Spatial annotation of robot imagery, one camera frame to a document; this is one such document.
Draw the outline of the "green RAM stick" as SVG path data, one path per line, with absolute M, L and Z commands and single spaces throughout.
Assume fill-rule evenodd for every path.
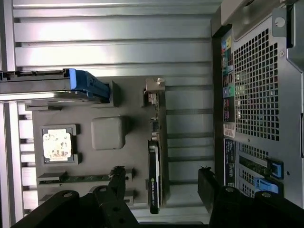
M 82 182 L 103 182 L 109 181 L 109 175 L 86 175 L 86 176 L 57 176 L 48 178 L 38 178 L 39 184 L 64 184 L 64 183 L 82 183 Z

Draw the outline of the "blue expansion slot latch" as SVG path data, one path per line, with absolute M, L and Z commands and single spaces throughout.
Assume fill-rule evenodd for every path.
M 284 164 L 282 162 L 269 160 L 267 166 L 272 177 L 279 180 L 284 178 Z
M 254 178 L 254 188 L 255 192 L 270 191 L 274 193 L 279 193 L 279 186 L 273 181 L 269 181 L 264 178 Z

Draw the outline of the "grey plastic parts rack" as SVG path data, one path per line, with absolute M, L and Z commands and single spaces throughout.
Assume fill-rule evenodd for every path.
M 103 182 L 39 184 L 38 178 L 57 176 L 109 175 L 115 166 L 126 170 L 129 204 L 149 207 L 147 180 L 148 140 L 153 107 L 143 107 L 143 78 L 103 79 L 111 87 L 109 103 L 82 101 L 33 101 L 26 108 L 33 114 L 33 135 L 39 200 L 61 190 L 84 195 Z M 66 129 L 71 134 L 72 155 L 67 161 L 44 157 L 43 134 Z

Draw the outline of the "silver CPU chip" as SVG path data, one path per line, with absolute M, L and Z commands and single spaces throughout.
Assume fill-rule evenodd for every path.
M 67 161 L 72 155 L 71 134 L 66 129 L 50 129 L 43 134 L 44 157 L 50 161 Z

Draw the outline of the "black open PC case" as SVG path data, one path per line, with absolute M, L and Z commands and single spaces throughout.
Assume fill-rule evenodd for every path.
M 211 37 L 217 180 L 253 197 L 264 178 L 304 208 L 304 0 L 223 0 Z

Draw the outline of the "hard disk with blue caddy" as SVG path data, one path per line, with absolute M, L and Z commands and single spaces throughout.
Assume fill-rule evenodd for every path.
M 0 71 L 0 102 L 109 103 L 111 87 L 84 70 Z

